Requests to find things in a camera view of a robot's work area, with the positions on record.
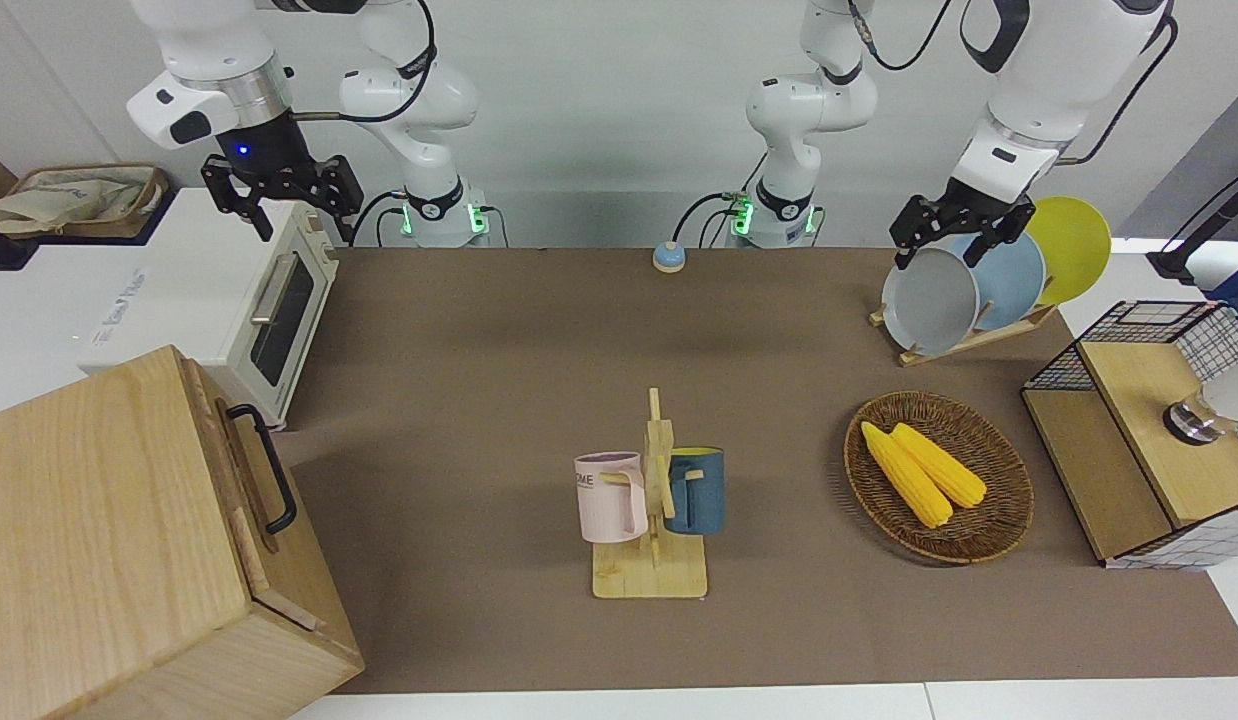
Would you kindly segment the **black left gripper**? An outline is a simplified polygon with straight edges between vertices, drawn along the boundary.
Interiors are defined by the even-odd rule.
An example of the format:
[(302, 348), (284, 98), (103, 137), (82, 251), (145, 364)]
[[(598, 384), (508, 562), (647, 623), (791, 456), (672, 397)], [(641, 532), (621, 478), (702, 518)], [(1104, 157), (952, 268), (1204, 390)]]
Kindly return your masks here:
[(967, 268), (976, 268), (990, 250), (1003, 242), (1016, 242), (1035, 212), (1035, 202), (1026, 193), (1016, 200), (999, 200), (958, 178), (950, 178), (938, 200), (911, 195), (890, 223), (895, 268), (906, 270), (917, 251), (942, 240), (945, 231), (979, 231), (964, 250)]

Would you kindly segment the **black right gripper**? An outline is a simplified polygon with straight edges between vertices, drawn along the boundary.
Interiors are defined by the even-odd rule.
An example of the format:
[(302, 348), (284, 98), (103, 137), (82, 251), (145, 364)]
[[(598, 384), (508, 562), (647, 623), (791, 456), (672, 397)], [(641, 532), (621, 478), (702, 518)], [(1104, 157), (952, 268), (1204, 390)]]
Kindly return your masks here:
[[(222, 214), (253, 225), (262, 242), (272, 240), (274, 226), (261, 208), (261, 195), (303, 199), (335, 219), (361, 210), (364, 191), (350, 161), (345, 155), (313, 160), (293, 111), (215, 135), (215, 142), (222, 155), (207, 156), (201, 167), (206, 188)], [(240, 195), (232, 183), (234, 177), (248, 186), (248, 195)]]

